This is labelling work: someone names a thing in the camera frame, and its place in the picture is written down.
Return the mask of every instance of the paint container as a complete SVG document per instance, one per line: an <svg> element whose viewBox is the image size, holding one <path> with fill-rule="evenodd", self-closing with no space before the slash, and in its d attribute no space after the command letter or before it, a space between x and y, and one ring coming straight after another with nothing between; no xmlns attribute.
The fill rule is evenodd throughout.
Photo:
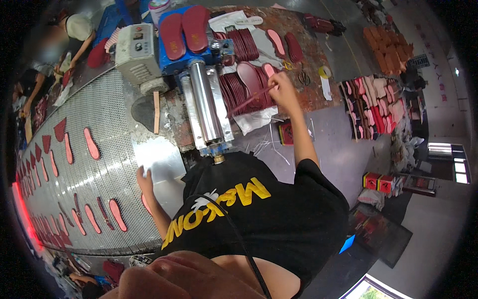
<svg viewBox="0 0 478 299"><path fill-rule="evenodd" d="M170 4L169 0L151 0L149 2L148 9L156 28L158 28L159 17L169 8Z"/></svg>

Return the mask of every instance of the silver cylinder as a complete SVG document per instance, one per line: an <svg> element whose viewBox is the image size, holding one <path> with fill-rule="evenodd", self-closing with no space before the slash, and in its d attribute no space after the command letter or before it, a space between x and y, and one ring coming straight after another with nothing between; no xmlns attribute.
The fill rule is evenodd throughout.
<svg viewBox="0 0 478 299"><path fill-rule="evenodd" d="M217 119L211 86L207 79L205 64L201 62L193 63L189 67L189 73L191 75L197 116L201 124L204 140L207 142L223 137L221 124L219 119Z"/></svg>

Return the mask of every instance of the tape roll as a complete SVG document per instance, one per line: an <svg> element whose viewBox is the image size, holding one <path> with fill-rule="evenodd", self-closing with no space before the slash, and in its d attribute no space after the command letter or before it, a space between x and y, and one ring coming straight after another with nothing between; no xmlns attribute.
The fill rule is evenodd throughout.
<svg viewBox="0 0 478 299"><path fill-rule="evenodd" d="M332 71L326 66L321 66L319 68L319 75L324 79L329 79L332 77Z"/></svg>

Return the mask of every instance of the red light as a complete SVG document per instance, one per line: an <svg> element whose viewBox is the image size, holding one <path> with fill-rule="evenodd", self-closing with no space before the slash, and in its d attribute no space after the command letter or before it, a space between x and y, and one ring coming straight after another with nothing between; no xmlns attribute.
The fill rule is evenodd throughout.
<svg viewBox="0 0 478 299"><path fill-rule="evenodd" d="M20 186L18 185L18 182L12 183L11 186L17 190L18 199L20 202L20 209L22 210L22 213L24 214L27 220L27 223L26 223L27 227L25 227L25 230L27 231L30 239L34 239L36 243L38 244L38 247L40 248L40 250L43 250L43 246L41 245L40 240L38 240L36 236L36 231L33 228L32 222L30 221L30 215L28 214L27 207L25 206L25 202L23 201L22 192L20 191Z"/></svg>

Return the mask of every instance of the black cable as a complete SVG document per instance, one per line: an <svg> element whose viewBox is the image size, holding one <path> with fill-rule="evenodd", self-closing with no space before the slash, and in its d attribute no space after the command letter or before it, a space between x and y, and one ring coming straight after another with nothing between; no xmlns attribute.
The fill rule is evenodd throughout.
<svg viewBox="0 0 478 299"><path fill-rule="evenodd" d="M234 222L232 221L231 217L228 215L226 210L207 195L193 194L193 195L190 195L186 198L186 202L189 201L190 198L198 199L198 198L201 198L201 197L207 199L212 204L214 204L224 214L224 216L226 216L226 219L228 220L229 224L232 226L232 229L234 230L234 233L236 234L236 236L239 240L239 243L242 246L242 250L244 250L244 253L246 254L247 260L249 261L249 264L252 267L252 270L254 271L254 274L255 274L257 280L259 281L259 284L261 285L261 288L262 288L262 291L264 292L264 295L266 296L267 299L272 299L272 296L269 293L269 289L267 288L267 285L264 281L264 278L262 277L261 272L259 271L259 268L257 268L256 262L254 261L254 259L250 255L249 251L247 250L246 244L244 243L244 239L242 238L241 234L239 233L239 230L238 230L237 226L234 224Z"/></svg>

